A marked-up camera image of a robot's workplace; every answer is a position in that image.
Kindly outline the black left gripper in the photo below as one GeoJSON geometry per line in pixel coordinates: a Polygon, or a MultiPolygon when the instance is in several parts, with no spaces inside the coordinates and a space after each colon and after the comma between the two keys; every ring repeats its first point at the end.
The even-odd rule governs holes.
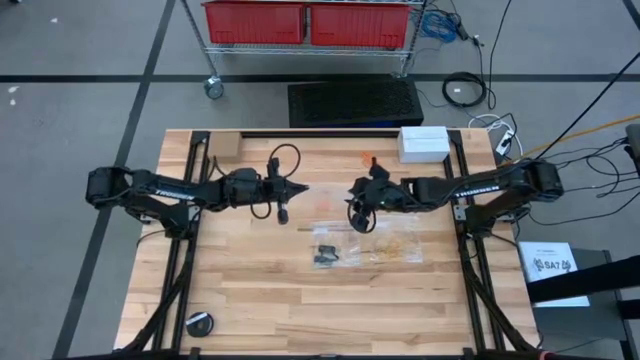
{"type": "Polygon", "coordinates": [[[229,204],[236,208],[249,206],[252,216],[264,220],[271,215],[271,203],[277,205],[279,224],[289,222],[286,209],[286,195],[292,199],[309,189],[306,184],[287,180],[279,173],[279,159],[270,158],[267,162],[267,177],[262,178],[253,168],[241,168],[232,171],[225,177],[225,194],[229,196],[229,204]]]}

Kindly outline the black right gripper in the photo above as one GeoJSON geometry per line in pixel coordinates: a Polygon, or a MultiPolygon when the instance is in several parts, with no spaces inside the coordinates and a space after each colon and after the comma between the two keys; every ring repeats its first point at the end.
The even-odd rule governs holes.
{"type": "Polygon", "coordinates": [[[398,185],[390,181],[390,173],[378,163],[369,169],[369,178],[357,178],[348,193],[353,197],[346,200],[352,206],[352,227],[355,230],[369,230],[370,217],[376,222],[376,211],[394,208],[404,195],[398,185]]]}

